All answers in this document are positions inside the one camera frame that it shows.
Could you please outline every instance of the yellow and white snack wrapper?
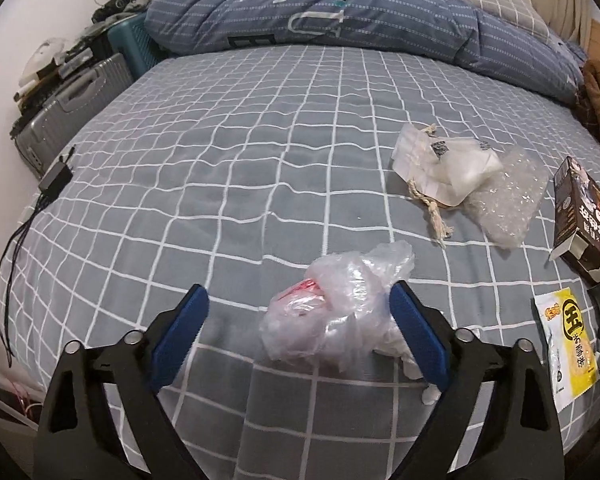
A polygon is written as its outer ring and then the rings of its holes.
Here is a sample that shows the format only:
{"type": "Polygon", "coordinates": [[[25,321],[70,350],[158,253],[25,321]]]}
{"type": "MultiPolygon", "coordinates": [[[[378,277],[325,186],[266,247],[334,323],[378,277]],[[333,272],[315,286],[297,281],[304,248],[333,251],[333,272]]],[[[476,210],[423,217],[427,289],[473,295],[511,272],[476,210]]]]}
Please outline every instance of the yellow and white snack wrapper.
{"type": "Polygon", "coordinates": [[[570,288],[535,296],[549,348],[549,372],[558,412],[599,378],[582,313],[570,288]]]}

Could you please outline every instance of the cardboard box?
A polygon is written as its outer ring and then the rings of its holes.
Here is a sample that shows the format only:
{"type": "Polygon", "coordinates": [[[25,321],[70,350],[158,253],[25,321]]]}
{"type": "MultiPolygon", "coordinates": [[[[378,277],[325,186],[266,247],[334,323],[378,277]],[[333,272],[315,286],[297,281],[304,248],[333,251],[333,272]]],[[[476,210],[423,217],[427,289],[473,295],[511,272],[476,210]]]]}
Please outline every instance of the cardboard box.
{"type": "Polygon", "coordinates": [[[600,186],[572,156],[554,175],[555,237],[549,256],[562,256],[589,282],[600,283],[600,186]]]}

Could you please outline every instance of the suitcase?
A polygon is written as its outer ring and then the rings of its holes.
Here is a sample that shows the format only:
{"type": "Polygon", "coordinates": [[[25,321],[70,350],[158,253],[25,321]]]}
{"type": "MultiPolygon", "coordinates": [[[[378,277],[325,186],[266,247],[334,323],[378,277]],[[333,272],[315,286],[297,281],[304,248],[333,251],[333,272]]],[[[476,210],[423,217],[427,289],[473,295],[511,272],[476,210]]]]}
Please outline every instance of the suitcase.
{"type": "Polygon", "coordinates": [[[107,40],[113,52],[119,52],[125,57],[134,79],[138,79],[167,57],[167,53],[144,29],[145,15],[143,12],[124,18],[107,31],[107,40]]]}
{"type": "Polygon", "coordinates": [[[15,137],[16,148],[38,178],[80,129],[133,82],[122,54],[71,78],[15,137]]]}

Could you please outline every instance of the bed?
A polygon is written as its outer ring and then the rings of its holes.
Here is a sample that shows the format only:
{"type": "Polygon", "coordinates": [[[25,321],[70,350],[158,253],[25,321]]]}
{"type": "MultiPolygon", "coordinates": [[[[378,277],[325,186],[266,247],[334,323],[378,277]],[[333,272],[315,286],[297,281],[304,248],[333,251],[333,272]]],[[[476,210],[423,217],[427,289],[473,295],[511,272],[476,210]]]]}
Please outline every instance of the bed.
{"type": "MultiPolygon", "coordinates": [[[[201,283],[208,319],[158,396],[207,475],[386,478],[432,410],[420,402],[426,385],[376,354],[339,373],[272,362],[263,350],[270,298],[312,260],[406,240],[416,254],[410,285],[453,326],[542,349],[530,300],[569,286],[596,333],[586,285],[548,262],[552,185],[521,248],[500,250],[452,210],[443,249],[388,169],[408,121],[499,153],[521,146],[552,174],[574,155],[600,184],[600,146],[566,106],[440,60],[316,44],[168,59],[75,137],[74,179],[33,223],[17,262],[16,358],[46,385],[68,341],[112,344],[201,283]]],[[[455,466],[469,459],[488,393],[455,466]]],[[[141,465],[115,390],[110,403],[141,465]]],[[[600,380],[558,416],[567,451],[600,418],[600,380]]]]}

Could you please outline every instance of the metal screw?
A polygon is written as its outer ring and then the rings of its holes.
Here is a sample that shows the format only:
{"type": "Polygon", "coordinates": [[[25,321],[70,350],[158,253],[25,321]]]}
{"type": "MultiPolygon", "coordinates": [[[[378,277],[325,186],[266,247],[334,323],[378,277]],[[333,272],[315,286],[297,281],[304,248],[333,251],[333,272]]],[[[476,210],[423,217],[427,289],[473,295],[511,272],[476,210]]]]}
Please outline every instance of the metal screw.
{"type": "Polygon", "coordinates": [[[475,335],[468,328],[459,328],[456,330],[456,339],[463,343],[469,343],[475,339],[475,335]]]}
{"type": "Polygon", "coordinates": [[[128,345],[138,344],[142,340],[142,332],[139,330],[132,330],[127,332],[125,335],[125,343],[128,345]]]}
{"type": "Polygon", "coordinates": [[[82,344],[80,341],[69,341],[66,345],[64,345],[64,351],[68,354],[75,354],[81,347],[82,344]]]}
{"type": "Polygon", "coordinates": [[[529,339],[518,339],[516,344],[520,347],[523,352],[533,352],[534,344],[529,339]]]}

